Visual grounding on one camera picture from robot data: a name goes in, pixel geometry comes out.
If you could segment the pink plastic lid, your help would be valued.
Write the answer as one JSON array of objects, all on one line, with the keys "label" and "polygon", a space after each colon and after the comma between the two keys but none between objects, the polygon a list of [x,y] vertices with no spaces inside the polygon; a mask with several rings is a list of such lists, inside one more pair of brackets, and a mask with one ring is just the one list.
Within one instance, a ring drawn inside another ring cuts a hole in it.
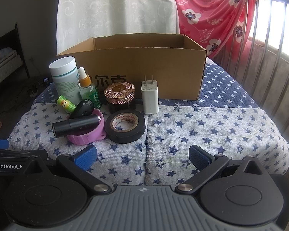
[{"label": "pink plastic lid", "polygon": [[66,138],[75,145],[83,146],[85,144],[90,144],[98,140],[103,140],[106,137],[106,132],[104,130],[104,116],[99,109],[94,109],[92,114],[96,114],[101,118],[99,125],[90,132],[86,132],[82,135],[67,135]]}]

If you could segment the black cylinder tube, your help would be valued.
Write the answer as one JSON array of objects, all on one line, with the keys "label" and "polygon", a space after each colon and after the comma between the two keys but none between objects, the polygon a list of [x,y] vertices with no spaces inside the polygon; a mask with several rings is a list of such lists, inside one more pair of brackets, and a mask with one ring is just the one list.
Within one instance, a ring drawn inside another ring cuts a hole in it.
[{"label": "black cylinder tube", "polygon": [[95,130],[100,121],[101,117],[93,114],[53,123],[52,130],[55,138],[66,137],[68,135],[83,135]]}]

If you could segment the black electrical tape roll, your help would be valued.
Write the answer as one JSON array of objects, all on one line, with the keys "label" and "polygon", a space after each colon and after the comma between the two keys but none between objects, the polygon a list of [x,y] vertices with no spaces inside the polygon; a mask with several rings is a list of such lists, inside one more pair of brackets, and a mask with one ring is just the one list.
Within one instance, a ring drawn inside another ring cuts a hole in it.
[{"label": "black electrical tape roll", "polygon": [[104,129],[111,141],[120,144],[131,143],[145,133],[145,118],[136,110],[120,110],[107,118]]}]

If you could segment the black car key fob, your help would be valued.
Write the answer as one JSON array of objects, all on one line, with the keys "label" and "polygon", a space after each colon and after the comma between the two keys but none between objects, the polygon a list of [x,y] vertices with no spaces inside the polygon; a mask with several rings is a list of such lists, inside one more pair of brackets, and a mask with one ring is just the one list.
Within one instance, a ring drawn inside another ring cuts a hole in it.
[{"label": "black car key fob", "polygon": [[69,119],[89,116],[92,114],[94,108],[94,104],[90,99],[83,99],[70,114]]}]

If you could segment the green lip balm tube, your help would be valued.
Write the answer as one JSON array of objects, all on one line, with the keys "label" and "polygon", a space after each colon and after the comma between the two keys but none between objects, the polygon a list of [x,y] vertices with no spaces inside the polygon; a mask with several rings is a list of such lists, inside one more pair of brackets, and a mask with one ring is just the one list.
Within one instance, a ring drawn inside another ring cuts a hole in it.
[{"label": "green lip balm tube", "polygon": [[57,104],[70,114],[76,109],[76,106],[68,99],[66,99],[63,95],[58,98]]}]

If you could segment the green dropper bottle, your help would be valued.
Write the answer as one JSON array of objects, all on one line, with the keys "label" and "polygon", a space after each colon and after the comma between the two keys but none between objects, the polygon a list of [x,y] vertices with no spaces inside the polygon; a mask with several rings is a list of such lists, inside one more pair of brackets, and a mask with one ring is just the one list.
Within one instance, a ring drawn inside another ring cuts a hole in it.
[{"label": "green dropper bottle", "polygon": [[78,68],[80,95],[82,99],[90,99],[96,109],[100,109],[102,104],[98,97],[97,87],[91,81],[90,76],[86,73],[83,67]]}]

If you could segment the rose gold lid jar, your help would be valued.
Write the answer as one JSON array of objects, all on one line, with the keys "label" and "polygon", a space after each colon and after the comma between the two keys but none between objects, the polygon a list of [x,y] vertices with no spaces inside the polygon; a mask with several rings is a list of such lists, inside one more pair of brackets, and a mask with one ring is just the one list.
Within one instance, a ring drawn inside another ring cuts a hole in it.
[{"label": "rose gold lid jar", "polygon": [[119,110],[135,110],[134,101],[135,86],[130,82],[116,82],[107,86],[104,95],[111,114]]}]

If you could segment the white pill bottle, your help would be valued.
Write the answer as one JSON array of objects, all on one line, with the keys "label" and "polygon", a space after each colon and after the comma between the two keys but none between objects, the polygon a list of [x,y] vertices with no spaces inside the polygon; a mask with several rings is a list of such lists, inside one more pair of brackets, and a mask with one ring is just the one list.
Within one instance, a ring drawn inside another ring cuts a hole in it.
[{"label": "white pill bottle", "polygon": [[74,105],[77,105],[82,97],[75,58],[66,56],[57,59],[49,65],[49,70],[58,95],[64,96]]}]

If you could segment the white USB charger plug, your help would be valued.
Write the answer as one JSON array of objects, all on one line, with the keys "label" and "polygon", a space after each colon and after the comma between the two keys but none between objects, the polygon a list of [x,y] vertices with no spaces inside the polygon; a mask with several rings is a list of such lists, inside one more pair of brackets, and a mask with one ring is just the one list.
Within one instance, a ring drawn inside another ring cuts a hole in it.
[{"label": "white USB charger plug", "polygon": [[151,80],[141,83],[142,103],[145,114],[157,114],[159,112],[158,84],[153,76]]}]

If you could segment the star pattern blanket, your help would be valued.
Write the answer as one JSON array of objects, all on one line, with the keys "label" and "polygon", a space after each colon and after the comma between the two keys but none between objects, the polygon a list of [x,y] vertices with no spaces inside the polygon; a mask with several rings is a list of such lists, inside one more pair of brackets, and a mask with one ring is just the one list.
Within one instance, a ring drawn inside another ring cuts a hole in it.
[{"label": "star pattern blanket", "polygon": [[289,144],[276,124],[220,66],[208,60],[197,101],[160,100],[145,115],[142,137],[128,144],[96,141],[88,172],[110,186],[172,185],[197,173],[188,157],[197,145],[233,160],[255,156],[269,173],[289,168]]}]

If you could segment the bed with white mattress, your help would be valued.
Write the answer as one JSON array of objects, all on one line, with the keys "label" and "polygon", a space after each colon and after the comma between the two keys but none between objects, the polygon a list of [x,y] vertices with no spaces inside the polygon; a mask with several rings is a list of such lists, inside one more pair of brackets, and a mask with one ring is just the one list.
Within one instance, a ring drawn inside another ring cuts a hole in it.
[{"label": "bed with white mattress", "polygon": [[18,25],[15,23],[13,30],[0,37],[0,84],[19,68],[23,68],[27,77],[30,78],[20,41]]}]

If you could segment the brown cardboard box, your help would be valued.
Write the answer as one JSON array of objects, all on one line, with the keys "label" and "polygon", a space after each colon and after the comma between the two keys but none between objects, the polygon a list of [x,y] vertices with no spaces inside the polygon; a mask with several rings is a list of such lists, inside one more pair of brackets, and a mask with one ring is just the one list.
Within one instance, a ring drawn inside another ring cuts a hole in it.
[{"label": "brown cardboard box", "polygon": [[61,53],[83,67],[100,96],[113,83],[127,81],[141,98],[141,83],[154,79],[160,99],[196,100],[207,50],[182,34],[135,33],[89,38]]}]

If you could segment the metal railing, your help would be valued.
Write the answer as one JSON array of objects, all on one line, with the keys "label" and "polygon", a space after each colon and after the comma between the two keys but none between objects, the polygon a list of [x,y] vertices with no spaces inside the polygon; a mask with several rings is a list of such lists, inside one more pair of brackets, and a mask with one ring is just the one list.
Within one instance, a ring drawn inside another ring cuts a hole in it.
[{"label": "metal railing", "polygon": [[289,64],[289,0],[231,0],[238,2],[244,4],[240,19],[213,60],[242,85],[268,87],[281,80],[281,64]]}]

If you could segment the red floral cloth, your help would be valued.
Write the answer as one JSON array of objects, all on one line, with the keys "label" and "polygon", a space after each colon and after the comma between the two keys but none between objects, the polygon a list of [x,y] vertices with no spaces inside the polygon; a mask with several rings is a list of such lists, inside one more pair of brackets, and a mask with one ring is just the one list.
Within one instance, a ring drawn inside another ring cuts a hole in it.
[{"label": "red floral cloth", "polygon": [[180,33],[214,58],[226,48],[238,57],[253,24],[256,0],[175,0]]}]

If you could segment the white lace curtain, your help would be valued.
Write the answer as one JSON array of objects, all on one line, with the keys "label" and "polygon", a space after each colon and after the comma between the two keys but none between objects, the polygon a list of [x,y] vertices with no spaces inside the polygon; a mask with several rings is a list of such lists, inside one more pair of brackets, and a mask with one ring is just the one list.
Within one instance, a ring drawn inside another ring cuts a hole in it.
[{"label": "white lace curtain", "polygon": [[57,52],[89,38],[124,33],[177,34],[175,0],[59,0]]}]

